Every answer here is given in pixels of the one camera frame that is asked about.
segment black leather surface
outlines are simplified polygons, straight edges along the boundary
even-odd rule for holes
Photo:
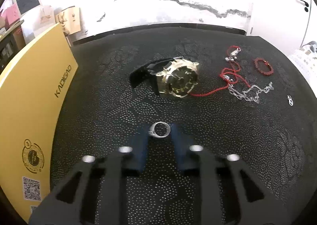
[[[129,85],[135,68],[155,59],[184,56],[201,64],[194,92],[224,86],[218,75],[229,67],[224,58],[230,45],[241,47],[239,74],[249,84],[264,88],[273,83],[274,90],[260,94],[259,104],[239,100],[228,89],[171,101],[156,96],[147,82],[135,91]],[[292,218],[309,201],[317,180],[317,100],[294,65],[262,38],[153,28],[109,35],[72,51],[79,68],[56,127],[52,187],[83,155],[107,155],[124,145],[141,123],[165,121],[179,123],[183,132],[213,153],[238,153]],[[274,74],[260,74],[253,62],[256,57],[267,60]],[[243,83],[235,88],[246,89]],[[149,142],[146,170],[139,178],[128,178],[127,187],[129,224],[192,224],[198,183],[177,172],[169,137]]]

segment silver chain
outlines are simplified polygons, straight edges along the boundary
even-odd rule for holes
[[[248,97],[247,93],[249,93],[254,88],[258,89],[258,91],[256,91],[256,96],[255,97],[253,97],[253,96]],[[242,91],[242,93],[240,93],[237,90],[235,90],[233,88],[232,84],[229,84],[228,89],[229,89],[230,94],[233,94],[238,99],[244,98],[246,101],[254,101],[256,103],[259,103],[259,94],[262,93],[262,92],[267,94],[270,90],[273,90],[274,87],[272,87],[272,82],[270,82],[269,85],[266,86],[264,89],[259,88],[257,85],[252,85],[248,90]]]

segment bolt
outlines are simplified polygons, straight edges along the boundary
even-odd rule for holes
[[[85,163],[93,163],[95,161],[95,157],[92,156],[92,155],[85,155],[82,160],[85,162]]]
[[[132,152],[132,147],[129,147],[129,146],[119,147],[119,152],[121,152],[121,153],[130,153],[130,152]]]
[[[200,152],[203,150],[203,147],[199,144],[194,144],[194,145],[191,145],[189,149],[193,152]]]
[[[234,161],[240,160],[240,156],[237,154],[229,154],[227,155],[227,160],[234,162]]]

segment circular logo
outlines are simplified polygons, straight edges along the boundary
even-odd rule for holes
[[[30,140],[24,141],[22,151],[24,166],[32,173],[41,172],[44,166],[44,155],[37,144],[32,144]]]

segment red bracelet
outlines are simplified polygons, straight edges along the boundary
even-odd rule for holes
[[[270,69],[270,71],[262,71],[262,70],[260,70],[259,63],[258,63],[259,61],[264,62],[264,64]],[[273,70],[272,66],[266,60],[264,60],[262,58],[256,58],[254,60],[254,64],[256,65],[256,68],[258,69],[258,71],[261,72],[265,76],[270,76],[270,75],[272,75],[274,73],[274,70]]]

